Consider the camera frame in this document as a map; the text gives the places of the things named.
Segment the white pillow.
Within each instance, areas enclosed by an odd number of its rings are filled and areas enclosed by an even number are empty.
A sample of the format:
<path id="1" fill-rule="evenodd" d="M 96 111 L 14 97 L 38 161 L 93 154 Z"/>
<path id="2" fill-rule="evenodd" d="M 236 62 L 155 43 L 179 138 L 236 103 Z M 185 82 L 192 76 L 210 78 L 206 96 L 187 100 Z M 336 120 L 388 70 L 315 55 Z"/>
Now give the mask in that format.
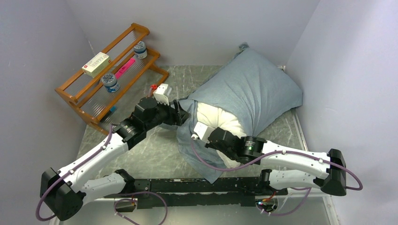
<path id="1" fill-rule="evenodd" d="M 231 132 L 237 137 L 247 136 L 238 118 L 222 108 L 197 103 L 197 121 L 209 127 L 218 128 Z"/>

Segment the blue grey pillow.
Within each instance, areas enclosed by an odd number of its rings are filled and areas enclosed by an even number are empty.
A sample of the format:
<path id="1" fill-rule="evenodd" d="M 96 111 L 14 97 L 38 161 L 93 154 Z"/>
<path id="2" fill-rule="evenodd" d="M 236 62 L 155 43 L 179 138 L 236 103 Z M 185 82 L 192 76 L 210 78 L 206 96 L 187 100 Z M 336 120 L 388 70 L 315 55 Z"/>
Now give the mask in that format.
<path id="1" fill-rule="evenodd" d="M 210 183 L 221 176 L 223 169 L 238 167 L 239 163 L 206 148 L 203 141 L 191 139 L 198 122 L 198 102 L 235 115 L 247 136 L 257 136 L 283 113 L 303 103 L 303 91 L 285 72 L 247 43 L 239 49 L 233 59 L 179 101 L 190 116 L 176 127 L 178 150 Z"/>

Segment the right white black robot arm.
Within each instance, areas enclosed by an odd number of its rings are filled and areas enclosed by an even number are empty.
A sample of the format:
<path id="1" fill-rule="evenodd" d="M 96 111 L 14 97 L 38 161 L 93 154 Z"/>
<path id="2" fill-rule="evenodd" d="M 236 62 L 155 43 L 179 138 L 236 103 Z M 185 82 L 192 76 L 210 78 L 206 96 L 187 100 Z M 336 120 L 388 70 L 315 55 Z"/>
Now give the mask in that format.
<path id="1" fill-rule="evenodd" d="M 340 150 L 298 150 L 255 136 L 239 138 L 221 128 L 210 134 L 205 147 L 241 164 L 264 166 L 258 189 L 265 195 L 285 188 L 317 188 L 329 195 L 346 195 L 346 163 Z"/>

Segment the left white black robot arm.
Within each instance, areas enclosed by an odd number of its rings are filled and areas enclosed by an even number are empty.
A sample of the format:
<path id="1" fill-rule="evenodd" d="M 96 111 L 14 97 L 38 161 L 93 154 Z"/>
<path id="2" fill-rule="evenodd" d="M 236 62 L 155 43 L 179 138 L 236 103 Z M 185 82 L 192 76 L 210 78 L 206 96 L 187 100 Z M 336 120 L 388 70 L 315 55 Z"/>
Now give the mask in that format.
<path id="1" fill-rule="evenodd" d="M 59 170 L 47 169 L 41 176 L 40 200 L 35 215 L 39 221 L 54 217 L 64 221 L 74 216 L 85 204 L 107 195 L 142 194 L 135 179 L 124 169 L 96 180 L 92 175 L 114 158 L 133 149 L 146 138 L 147 132 L 161 125 L 182 125 L 190 116 L 179 101 L 160 103 L 144 97 L 129 117 L 111 126 L 108 136 L 76 161 Z"/>

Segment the wooden tiered shelf rack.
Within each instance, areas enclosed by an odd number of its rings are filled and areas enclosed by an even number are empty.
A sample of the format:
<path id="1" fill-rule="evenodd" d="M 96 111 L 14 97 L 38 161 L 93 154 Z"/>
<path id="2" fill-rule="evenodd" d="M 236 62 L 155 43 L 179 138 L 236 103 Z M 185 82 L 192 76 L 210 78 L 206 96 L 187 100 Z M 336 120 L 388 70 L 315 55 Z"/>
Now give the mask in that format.
<path id="1" fill-rule="evenodd" d="M 108 133 L 108 126 L 114 122 L 111 113 L 114 112 L 119 100 L 139 79 L 148 71 L 159 74 L 155 85 L 165 82 L 169 73 L 156 65 L 160 53 L 152 48 L 147 48 L 147 57 L 138 59 L 133 51 L 137 42 L 142 41 L 150 33 L 149 29 L 137 23 L 132 23 L 122 34 L 113 40 L 102 53 L 111 58 L 110 64 L 95 78 L 83 73 L 82 68 L 71 76 L 64 84 L 55 89 L 55 92 L 73 109 L 73 111 L 90 127 L 103 133 Z M 131 57 L 136 62 L 119 78 L 120 88 L 115 93 L 109 93 L 103 86 L 101 78 L 107 73 L 115 73 Z M 143 85 L 150 96 L 152 84 Z"/>

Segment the far blue white jar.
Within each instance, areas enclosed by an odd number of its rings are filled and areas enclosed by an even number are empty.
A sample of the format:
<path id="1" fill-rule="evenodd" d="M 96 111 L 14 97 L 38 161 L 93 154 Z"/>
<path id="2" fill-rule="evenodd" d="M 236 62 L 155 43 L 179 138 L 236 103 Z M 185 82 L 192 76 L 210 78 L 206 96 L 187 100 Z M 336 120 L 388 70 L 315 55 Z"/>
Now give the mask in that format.
<path id="1" fill-rule="evenodd" d="M 144 59 L 147 57 L 147 49 L 143 41 L 137 42 L 137 44 L 133 47 L 133 51 L 138 59 Z"/>

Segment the blue white jar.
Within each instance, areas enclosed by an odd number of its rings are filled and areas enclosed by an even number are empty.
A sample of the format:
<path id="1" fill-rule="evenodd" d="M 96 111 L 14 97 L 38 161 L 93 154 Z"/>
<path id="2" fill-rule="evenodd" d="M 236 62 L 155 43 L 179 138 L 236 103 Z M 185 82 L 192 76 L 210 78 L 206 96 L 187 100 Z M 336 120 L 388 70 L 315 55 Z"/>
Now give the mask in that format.
<path id="1" fill-rule="evenodd" d="M 119 90 L 120 85 L 118 83 L 118 80 L 116 76 L 113 73 L 107 73 L 102 76 L 101 82 L 107 92 L 109 93 L 115 93 Z"/>
<path id="2" fill-rule="evenodd" d="M 137 42 L 137 44 L 133 47 L 133 51 L 138 59 L 144 59 L 147 57 L 147 49 L 143 41 Z"/>

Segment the near blue white jar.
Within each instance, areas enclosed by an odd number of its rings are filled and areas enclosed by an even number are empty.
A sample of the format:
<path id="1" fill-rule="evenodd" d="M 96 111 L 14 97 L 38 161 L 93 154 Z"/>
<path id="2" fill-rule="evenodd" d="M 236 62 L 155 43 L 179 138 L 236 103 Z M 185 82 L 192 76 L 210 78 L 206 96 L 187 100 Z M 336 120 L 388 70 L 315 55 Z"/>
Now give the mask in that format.
<path id="1" fill-rule="evenodd" d="M 107 73 L 102 76 L 101 82 L 107 92 L 109 93 L 115 93 L 119 90 L 120 85 L 118 83 L 118 80 L 116 76 L 113 73 Z"/>

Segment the white cardboard box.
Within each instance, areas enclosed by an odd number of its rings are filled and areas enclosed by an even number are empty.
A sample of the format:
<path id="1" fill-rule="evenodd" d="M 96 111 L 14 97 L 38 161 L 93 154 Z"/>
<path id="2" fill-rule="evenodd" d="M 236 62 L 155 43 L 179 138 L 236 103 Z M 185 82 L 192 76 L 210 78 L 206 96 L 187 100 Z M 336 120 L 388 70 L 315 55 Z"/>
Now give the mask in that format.
<path id="1" fill-rule="evenodd" d="M 99 52 L 90 61 L 82 66 L 83 73 L 95 78 L 111 62 L 109 55 Z"/>

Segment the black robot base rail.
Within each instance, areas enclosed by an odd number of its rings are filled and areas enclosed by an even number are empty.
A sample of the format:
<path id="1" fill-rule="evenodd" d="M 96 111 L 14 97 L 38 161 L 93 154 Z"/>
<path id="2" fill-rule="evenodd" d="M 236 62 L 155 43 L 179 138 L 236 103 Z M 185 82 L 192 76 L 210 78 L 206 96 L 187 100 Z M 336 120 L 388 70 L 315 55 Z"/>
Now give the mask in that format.
<path id="1" fill-rule="evenodd" d="M 234 205 L 252 207 L 270 195 L 287 195 L 287 189 L 267 189 L 259 177 L 226 177 L 214 183 L 204 178 L 137 179 L 134 187 L 107 198 L 136 198 L 138 209 L 162 207 Z"/>

